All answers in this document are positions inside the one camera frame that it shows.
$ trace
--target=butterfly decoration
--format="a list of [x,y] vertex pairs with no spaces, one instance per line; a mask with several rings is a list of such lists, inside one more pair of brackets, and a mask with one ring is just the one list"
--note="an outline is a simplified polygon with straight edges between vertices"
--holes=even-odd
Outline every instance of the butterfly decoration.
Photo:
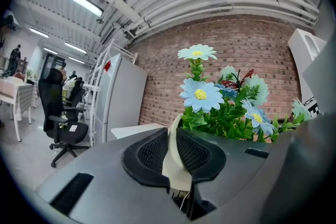
[[231,88],[231,89],[239,89],[239,88],[242,87],[242,84],[244,83],[245,79],[252,77],[253,72],[254,72],[253,69],[248,71],[247,74],[244,76],[244,78],[241,81],[239,81],[240,70],[238,71],[237,76],[234,75],[233,73],[231,73],[236,78],[237,82],[233,82],[233,81],[230,81],[230,80],[222,80],[221,85],[223,85],[225,87],[228,87],[228,88]]

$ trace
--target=ceiling light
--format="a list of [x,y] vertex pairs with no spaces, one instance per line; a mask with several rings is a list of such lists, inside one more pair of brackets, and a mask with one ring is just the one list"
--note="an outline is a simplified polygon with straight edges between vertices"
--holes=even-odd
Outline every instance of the ceiling light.
[[46,51],[48,51],[48,52],[51,52],[52,54],[58,54],[57,52],[54,52],[54,51],[52,51],[52,50],[49,50],[49,49],[47,49],[47,48],[44,48],[44,50],[46,50]]
[[43,34],[43,33],[41,33],[40,31],[37,31],[37,30],[35,30],[35,29],[32,29],[32,28],[31,28],[30,31],[32,31],[33,33],[39,34],[39,35],[41,35],[41,36],[43,36],[43,37],[49,38],[48,35]]
[[100,9],[98,6],[94,5],[88,0],[72,0],[81,5],[82,7],[86,8],[87,10],[91,11],[93,14],[96,14],[100,17],[103,13],[103,10]]
[[77,60],[77,59],[75,59],[75,58],[73,58],[73,57],[69,57],[69,59],[74,60],[74,61],[79,62],[79,63],[84,63],[84,62],[82,62],[82,61],[80,61],[80,60]]
[[65,44],[66,46],[72,48],[72,49],[78,50],[78,51],[83,52],[84,54],[86,54],[86,51],[85,51],[85,50],[82,50],[82,49],[80,49],[80,48],[77,48],[77,47],[75,47],[74,45],[71,45],[71,44],[66,43],[66,42],[64,42],[64,44]]

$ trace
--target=artificial flower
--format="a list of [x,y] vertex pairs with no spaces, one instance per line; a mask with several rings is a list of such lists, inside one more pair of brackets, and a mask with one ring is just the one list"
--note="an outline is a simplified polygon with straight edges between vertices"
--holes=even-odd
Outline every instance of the artificial flower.
[[311,118],[309,111],[305,108],[305,106],[298,99],[296,99],[292,105],[293,105],[292,112],[294,114],[294,119],[296,119],[301,114],[305,115],[304,121]]
[[267,102],[267,96],[269,92],[268,86],[264,82],[263,78],[258,77],[258,75],[253,75],[251,78],[245,79],[242,87],[244,87],[245,85],[248,85],[250,88],[259,85],[256,100],[251,100],[251,104],[253,104],[254,106],[260,106]]
[[272,124],[263,121],[263,117],[261,116],[258,109],[253,107],[247,99],[244,99],[241,102],[243,103],[242,107],[247,110],[247,112],[245,113],[245,117],[252,120],[252,127],[256,128],[260,126],[265,134],[273,134],[273,130],[275,130],[276,128]]
[[225,87],[224,85],[215,84],[216,87],[220,88],[221,93],[223,94],[223,97],[231,97],[232,99],[235,99],[237,97],[237,91],[228,87]]
[[222,75],[222,77],[223,77],[223,80],[230,80],[230,81],[234,81],[234,82],[236,82],[237,81],[237,79],[234,77],[234,76],[232,76],[232,73],[236,76],[236,77],[238,77],[238,72],[236,71],[236,69],[234,68],[234,67],[232,67],[232,66],[226,66],[226,67],[224,67],[222,70],[221,70],[221,75]]
[[262,120],[268,123],[271,123],[271,120],[267,118],[265,112],[263,109],[257,109],[260,113],[260,116],[262,117]]
[[216,51],[212,50],[213,47],[209,47],[208,45],[192,45],[189,49],[182,49],[178,52],[178,58],[184,57],[185,59],[202,59],[202,60],[208,60],[209,57],[214,58],[217,60],[216,56],[213,54],[216,54]]
[[215,87],[212,82],[198,82],[193,79],[185,79],[181,88],[184,92],[180,93],[180,97],[184,98],[184,106],[188,108],[192,106],[194,112],[202,109],[208,113],[211,108],[219,109],[220,103],[224,103],[219,88]]

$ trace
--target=concrete floor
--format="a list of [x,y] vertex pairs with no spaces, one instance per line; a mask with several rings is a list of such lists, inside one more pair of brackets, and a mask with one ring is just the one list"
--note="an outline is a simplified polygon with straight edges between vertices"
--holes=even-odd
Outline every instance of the concrete floor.
[[[31,124],[28,123],[28,112],[18,122],[22,141],[16,139],[14,121],[10,120],[9,106],[0,106],[0,119],[5,127],[0,129],[0,153],[13,178],[20,184],[36,190],[41,183],[62,167],[71,162],[74,157],[66,153],[57,161],[57,167],[50,166],[60,150],[51,150],[49,145],[54,142],[43,131],[44,113],[42,106],[32,108]],[[89,145],[88,136],[83,145]],[[84,152],[76,150],[77,155]]]

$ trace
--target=red brick wall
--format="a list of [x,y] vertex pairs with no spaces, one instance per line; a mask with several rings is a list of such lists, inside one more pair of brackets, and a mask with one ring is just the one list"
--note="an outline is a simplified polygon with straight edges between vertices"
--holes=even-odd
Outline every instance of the red brick wall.
[[179,93],[189,61],[178,59],[177,51],[199,43],[217,51],[218,60],[203,63],[209,82],[217,81],[227,65],[241,68],[242,73],[253,68],[268,84],[267,115],[273,118],[278,113],[284,118],[292,101],[299,98],[298,76],[287,44],[297,27],[270,17],[231,15],[185,23],[135,42],[129,49],[139,53],[137,65],[148,71],[140,124],[169,126],[183,111]]

